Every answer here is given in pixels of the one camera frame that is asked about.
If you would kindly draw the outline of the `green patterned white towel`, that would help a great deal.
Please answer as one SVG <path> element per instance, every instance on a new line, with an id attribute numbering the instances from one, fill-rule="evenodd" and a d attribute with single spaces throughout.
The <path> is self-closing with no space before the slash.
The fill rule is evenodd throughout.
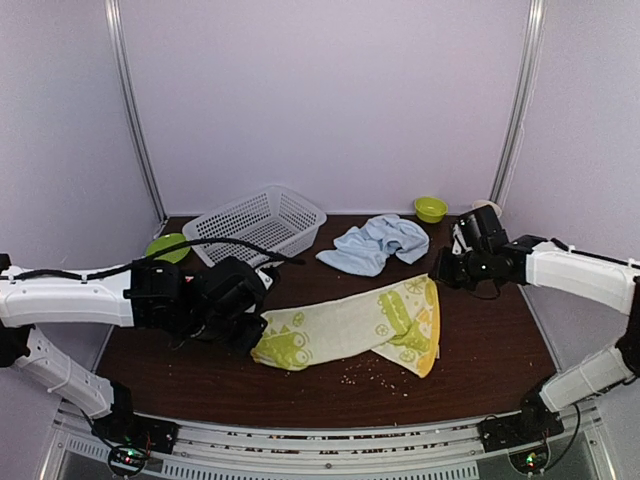
<path id="1" fill-rule="evenodd" d="M 342 299 L 263 314 L 267 327 L 251 350 L 259 364 L 288 371 L 367 351 L 420 378 L 439 355 L 438 288 L 428 275 Z"/>

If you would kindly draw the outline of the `light blue towel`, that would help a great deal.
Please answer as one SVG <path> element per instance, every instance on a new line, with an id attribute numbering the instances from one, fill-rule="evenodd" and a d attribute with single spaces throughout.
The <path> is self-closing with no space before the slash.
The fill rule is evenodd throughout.
<path id="1" fill-rule="evenodd" d="M 424 257 L 430 237 L 417 223 L 397 214 L 372 217 L 363 226 L 352 226 L 333 240 L 333 248 L 323 250 L 315 258 L 343 273 L 376 277 L 395 256 L 412 265 Z"/>

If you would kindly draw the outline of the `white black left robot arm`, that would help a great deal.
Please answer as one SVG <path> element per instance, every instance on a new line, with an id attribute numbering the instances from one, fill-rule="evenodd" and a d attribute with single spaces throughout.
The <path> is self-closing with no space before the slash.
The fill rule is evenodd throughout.
<path id="1" fill-rule="evenodd" d="M 195 274 L 141 259 L 106 271 L 1 271 L 1 365 L 30 373 L 75 404 L 106 440 L 157 451 L 173 447 L 177 426 L 135 414 L 130 390 L 79 365 L 44 335 L 46 323 L 157 329 L 182 342 L 220 342 L 243 355 L 267 322 L 262 304 L 276 275 L 234 257 Z"/>

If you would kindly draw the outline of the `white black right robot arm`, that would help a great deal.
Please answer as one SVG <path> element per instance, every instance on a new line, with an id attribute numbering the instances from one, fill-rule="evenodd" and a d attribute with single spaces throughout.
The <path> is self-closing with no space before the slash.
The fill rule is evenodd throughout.
<path id="1" fill-rule="evenodd" d="M 499 246 L 456 240 L 442 248 L 431 276 L 469 292 L 488 281 L 562 293 L 626 318 L 621 336 L 533 387 L 512 430 L 530 442 L 552 427 L 559 412 L 639 378 L 639 266 L 580 252 L 556 239 L 525 235 Z"/>

